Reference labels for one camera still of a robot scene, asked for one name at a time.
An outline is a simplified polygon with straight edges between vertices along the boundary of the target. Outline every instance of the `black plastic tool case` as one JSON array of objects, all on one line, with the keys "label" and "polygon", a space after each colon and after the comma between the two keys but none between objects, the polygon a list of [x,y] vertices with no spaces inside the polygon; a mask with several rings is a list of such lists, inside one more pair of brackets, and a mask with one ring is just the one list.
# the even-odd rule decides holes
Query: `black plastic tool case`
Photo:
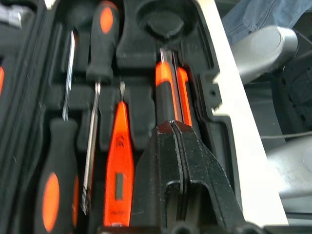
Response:
[{"label": "black plastic tool case", "polygon": [[[214,117],[221,103],[219,72],[208,28],[194,0],[116,0],[120,32],[113,59],[113,82],[102,84],[93,178],[92,211],[78,214],[76,233],[95,233],[103,216],[105,165],[119,101],[126,85],[135,166],[157,122],[155,66],[163,46],[178,51],[189,76],[193,127],[223,167],[240,203],[234,138],[229,117]],[[94,83],[86,80],[90,30],[97,0],[60,0],[52,10],[44,1],[6,0],[34,14],[21,30],[0,23],[0,66],[5,70],[0,96],[0,233],[32,233],[40,173],[50,144],[50,123],[61,117],[69,56],[70,30],[77,34],[69,117],[76,136],[79,192],[85,167]]]}]

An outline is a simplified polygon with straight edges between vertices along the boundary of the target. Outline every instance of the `tool case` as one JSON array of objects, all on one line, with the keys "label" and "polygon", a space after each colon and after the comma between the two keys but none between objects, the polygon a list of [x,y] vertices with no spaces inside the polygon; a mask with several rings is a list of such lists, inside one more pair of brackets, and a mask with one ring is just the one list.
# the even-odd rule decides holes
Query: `tool case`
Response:
[{"label": "tool case", "polygon": [[[62,115],[71,30],[76,34],[76,49],[68,108],[69,118],[78,126],[73,140],[81,200],[95,95],[86,72],[99,1],[60,0],[51,10],[42,0],[1,3],[28,6],[33,14],[21,29],[0,23],[0,233],[35,233],[36,219],[41,218],[35,214],[40,177],[48,151],[58,150],[58,145],[49,149],[51,139],[66,134],[58,131],[52,136],[51,123]],[[64,218],[59,225],[73,219],[66,233],[76,234],[286,230],[262,230],[244,221],[231,120],[213,115],[222,103],[213,83],[219,69],[196,1],[115,0],[113,4],[119,11],[119,37],[112,62],[114,77],[102,84],[98,101],[92,208],[85,216],[80,207],[73,207],[74,217]],[[187,72],[192,127],[157,118],[155,67],[162,47],[177,51]],[[105,173],[121,81],[135,174],[130,226],[109,228],[102,227]]]}]

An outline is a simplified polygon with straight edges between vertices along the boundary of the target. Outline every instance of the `white surface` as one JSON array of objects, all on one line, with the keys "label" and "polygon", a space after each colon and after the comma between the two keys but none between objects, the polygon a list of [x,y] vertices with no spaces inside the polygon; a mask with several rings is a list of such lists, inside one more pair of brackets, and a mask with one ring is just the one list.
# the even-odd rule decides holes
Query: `white surface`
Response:
[{"label": "white surface", "polygon": [[250,110],[230,46],[214,0],[197,0],[204,14],[220,73],[222,102],[216,115],[229,115],[234,132],[243,214],[259,226],[287,225],[286,215],[268,165],[261,139]]}]

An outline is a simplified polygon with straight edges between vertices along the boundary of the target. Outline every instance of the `screwdriver shaft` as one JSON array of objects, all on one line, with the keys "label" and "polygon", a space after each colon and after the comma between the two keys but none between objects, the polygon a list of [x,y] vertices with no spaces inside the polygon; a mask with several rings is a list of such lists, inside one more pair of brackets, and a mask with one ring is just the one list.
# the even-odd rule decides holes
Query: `screwdriver shaft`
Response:
[{"label": "screwdriver shaft", "polygon": [[86,158],[86,166],[85,166],[84,180],[83,180],[81,207],[85,214],[87,214],[91,209],[91,186],[92,186],[94,154],[95,154],[95,147],[96,147],[96,137],[97,137],[97,130],[98,130],[98,98],[99,98],[100,91],[101,91],[101,84],[100,82],[97,82],[95,84],[95,96],[94,96],[94,104],[93,104],[92,113],[91,113],[87,158]]},{"label": "screwdriver shaft", "polygon": [[68,102],[69,92],[72,87],[74,53],[75,53],[75,37],[74,37],[74,32],[70,31],[70,50],[69,50],[69,58],[68,58],[68,66],[67,66],[65,99],[64,99],[64,106],[63,106],[63,113],[62,113],[64,120],[68,120],[67,102]]}]

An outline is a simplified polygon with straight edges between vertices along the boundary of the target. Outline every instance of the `orange rubber grip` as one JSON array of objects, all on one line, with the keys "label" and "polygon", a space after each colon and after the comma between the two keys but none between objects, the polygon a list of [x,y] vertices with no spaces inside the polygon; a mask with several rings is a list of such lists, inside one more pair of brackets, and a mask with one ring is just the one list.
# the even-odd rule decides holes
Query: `orange rubber grip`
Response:
[{"label": "orange rubber grip", "polygon": [[3,83],[4,83],[4,69],[0,67],[0,95],[2,92]]},{"label": "orange rubber grip", "polygon": [[174,111],[175,111],[175,119],[178,119],[177,115],[177,107],[176,107],[176,98],[175,98],[175,91],[174,91],[174,84],[172,81],[172,73],[168,63],[166,62],[159,62],[156,66],[156,77],[155,77],[156,87],[163,82],[169,82],[171,86],[171,93],[172,99],[174,102]]},{"label": "orange rubber grip", "polygon": [[189,81],[186,71],[183,68],[178,68],[178,85],[180,90],[180,99],[182,102],[182,114],[184,123],[192,126],[191,111],[189,105],[189,98],[186,89],[186,82]]},{"label": "orange rubber grip", "polygon": [[126,104],[118,104],[108,153],[104,199],[104,226],[129,226],[134,163]]}]

